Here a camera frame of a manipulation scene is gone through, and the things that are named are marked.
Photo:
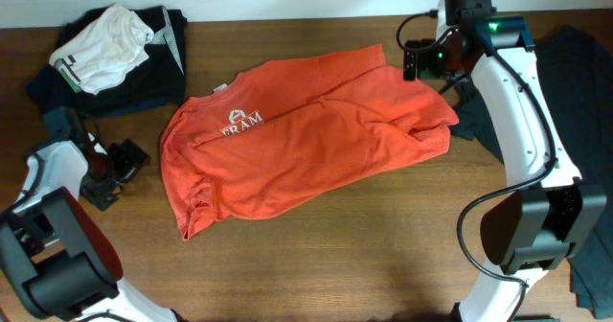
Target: folded dark clothing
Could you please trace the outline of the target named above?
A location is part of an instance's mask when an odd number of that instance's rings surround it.
[[[557,132],[586,184],[604,187],[607,206],[571,259],[572,291],[596,318],[613,317],[613,57],[592,36],[569,26],[535,49],[543,95]],[[460,122],[451,134],[476,137],[501,161],[491,118],[472,82],[457,88]]]
[[[60,31],[56,47],[78,35],[104,10],[88,11],[81,19],[66,25]],[[136,13],[155,32],[154,41],[145,46],[149,59],[127,73],[123,83],[97,95],[75,93],[62,75],[47,64],[27,87],[28,96],[42,112],[68,106],[94,117],[105,117],[142,111],[166,102],[183,103],[184,73],[187,71],[184,28],[187,19],[181,11],[167,11],[162,6]]]

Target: clothing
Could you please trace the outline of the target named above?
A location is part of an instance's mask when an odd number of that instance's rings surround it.
[[[593,37],[566,26],[535,49],[543,95],[559,137],[585,184],[604,187],[607,206],[578,255],[571,259],[572,291],[596,318],[613,317],[613,57]],[[485,103],[474,85],[458,90],[460,123],[502,161]]]
[[[88,11],[81,19],[67,24],[60,31],[57,47],[75,38],[103,12],[104,9]],[[168,11],[163,6],[135,13],[154,32],[152,41],[145,45],[148,59],[127,73],[124,82],[98,95],[75,93],[54,67],[45,65],[27,86],[28,96],[41,112],[66,106],[93,117],[106,117],[184,102],[187,19],[181,11]]]
[[[49,64],[75,92],[98,94],[122,83],[129,71],[146,61],[144,46],[152,40],[153,30],[134,11],[115,4],[55,50]]]
[[[188,99],[162,135],[162,175],[187,240],[445,153],[456,122],[438,93],[385,66],[380,45],[272,61]]]

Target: wooden table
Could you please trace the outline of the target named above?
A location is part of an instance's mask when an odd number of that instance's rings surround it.
[[[561,24],[594,35],[613,52],[613,11],[525,14],[534,37]],[[239,71],[270,59],[305,58],[383,43],[400,66],[401,17],[191,23],[188,96],[206,96]],[[430,37],[433,20],[407,29]],[[57,29],[0,31],[0,206],[21,189],[25,149],[48,138],[25,85],[53,50]],[[446,96],[454,103],[453,93]],[[505,185],[503,166],[478,142],[452,139],[448,154],[324,194],[278,218],[231,218],[181,241],[159,168],[159,136],[176,106],[101,121],[106,144],[133,139],[152,157],[121,200],[100,212],[81,203],[115,245],[125,277],[161,306],[191,321],[366,321],[449,313],[470,291],[477,270],[464,258],[456,219],[474,197]],[[466,221],[469,248],[483,259],[479,208]],[[29,321],[5,278],[0,305],[11,321]],[[589,321],[570,292],[569,265],[545,277],[520,314]]]

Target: white logo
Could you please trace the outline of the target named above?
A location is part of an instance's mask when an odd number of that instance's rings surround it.
[[[245,113],[242,110],[234,110],[230,112],[230,122],[236,123],[236,119],[245,118]]]
[[[223,136],[238,134],[264,123],[264,119],[260,116],[260,112],[258,110],[247,116],[245,116],[245,113],[242,110],[232,110],[232,112],[230,112],[229,120],[232,124],[224,129],[221,129]]]

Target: white cloth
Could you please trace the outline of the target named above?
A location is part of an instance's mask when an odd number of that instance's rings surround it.
[[[149,58],[145,44],[152,39],[153,30],[134,11],[115,4],[55,50],[49,64],[76,92],[98,94],[122,83],[129,71]]]

